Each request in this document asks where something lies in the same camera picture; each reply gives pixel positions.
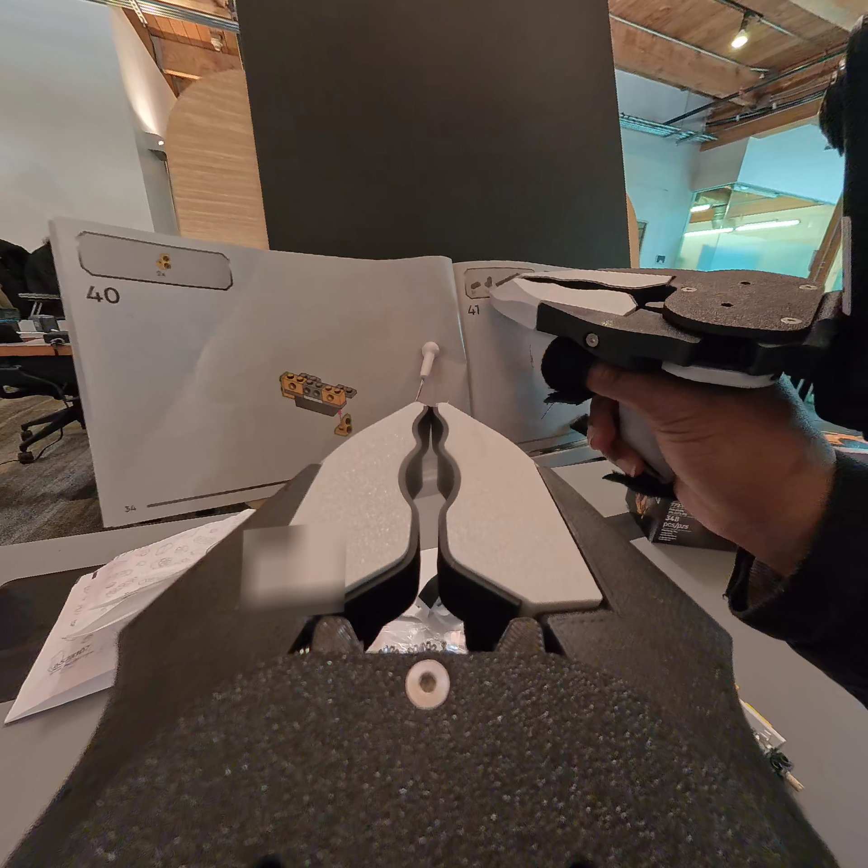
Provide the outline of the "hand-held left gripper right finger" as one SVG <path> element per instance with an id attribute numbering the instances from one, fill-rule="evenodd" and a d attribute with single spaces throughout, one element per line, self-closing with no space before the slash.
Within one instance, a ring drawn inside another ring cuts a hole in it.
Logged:
<path id="1" fill-rule="evenodd" d="M 493 650 L 510 621 L 599 609 L 603 594 L 537 464 L 512 441 L 441 403 L 439 596 L 469 650 Z"/>

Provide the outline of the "person's right forearm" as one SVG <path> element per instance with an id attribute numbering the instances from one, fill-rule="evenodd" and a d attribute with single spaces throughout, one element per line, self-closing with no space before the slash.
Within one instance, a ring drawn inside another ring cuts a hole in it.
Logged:
<path id="1" fill-rule="evenodd" d="M 867 705 L 867 469 L 837 452 L 824 513 L 789 577 L 738 548 L 726 588 L 731 613 L 786 643 Z"/>

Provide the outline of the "clear bag of dark parts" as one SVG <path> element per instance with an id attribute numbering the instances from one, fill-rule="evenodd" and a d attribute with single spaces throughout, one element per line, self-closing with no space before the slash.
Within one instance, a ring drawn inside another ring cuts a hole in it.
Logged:
<path id="1" fill-rule="evenodd" d="M 406 613 L 381 629 L 368 652 L 467 654 L 463 622 L 441 601 L 436 575 L 421 588 Z"/>

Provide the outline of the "white paper bag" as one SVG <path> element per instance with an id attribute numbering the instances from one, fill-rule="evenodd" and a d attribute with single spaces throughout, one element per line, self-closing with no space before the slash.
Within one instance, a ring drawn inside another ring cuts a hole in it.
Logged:
<path id="1" fill-rule="evenodd" d="M 120 554 L 72 588 L 9 710 L 10 724 L 114 685 L 120 632 L 255 514 L 245 509 Z"/>

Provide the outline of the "person's right hand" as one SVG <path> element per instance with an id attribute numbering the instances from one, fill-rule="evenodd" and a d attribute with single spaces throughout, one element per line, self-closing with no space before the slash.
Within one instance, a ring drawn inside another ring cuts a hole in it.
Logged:
<path id="1" fill-rule="evenodd" d="M 590 444 L 621 471 L 645 461 L 622 437 L 618 411 L 651 429 L 675 474 L 677 499 L 706 528 L 782 577 L 807 556 L 830 496 L 834 451 L 782 386 L 728 389 L 596 362 Z"/>

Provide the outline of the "black office chair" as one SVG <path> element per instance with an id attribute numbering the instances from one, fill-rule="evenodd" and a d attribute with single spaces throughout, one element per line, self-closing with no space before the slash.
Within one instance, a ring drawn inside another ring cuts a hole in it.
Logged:
<path id="1" fill-rule="evenodd" d="M 81 397 L 73 361 L 68 357 L 3 357 L 1 359 L 1 397 L 17 399 L 48 396 L 63 403 L 64 408 L 31 419 L 21 425 L 17 461 L 33 463 L 38 459 L 30 450 L 34 443 L 66 425 L 78 422 L 85 428 Z"/>

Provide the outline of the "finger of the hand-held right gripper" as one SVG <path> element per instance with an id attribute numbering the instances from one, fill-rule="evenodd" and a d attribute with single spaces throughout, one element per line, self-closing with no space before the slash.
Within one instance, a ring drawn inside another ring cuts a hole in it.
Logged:
<path id="1" fill-rule="evenodd" d="M 660 271 L 618 271 L 565 269 L 553 271 L 533 271 L 525 274 L 526 280 L 557 283 L 562 285 L 588 284 L 599 288 L 618 291 L 639 291 L 669 285 L 675 275 Z"/>
<path id="2" fill-rule="evenodd" d="M 626 316 L 637 309 L 635 299 L 612 289 L 580 289 L 553 282 L 512 279 L 494 287 L 490 302 L 505 317 L 530 330 L 537 330 L 537 310 L 541 303 L 566 306 L 569 311 L 590 310 Z"/>

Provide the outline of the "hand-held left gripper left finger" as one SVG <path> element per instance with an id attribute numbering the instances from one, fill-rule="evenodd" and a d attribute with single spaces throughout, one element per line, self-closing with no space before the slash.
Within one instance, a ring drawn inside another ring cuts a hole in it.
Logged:
<path id="1" fill-rule="evenodd" d="M 313 531 L 316 566 L 344 553 L 339 602 L 356 635 L 377 635 L 418 595 L 428 414 L 409 404 L 349 438 L 321 462 L 290 523 Z"/>

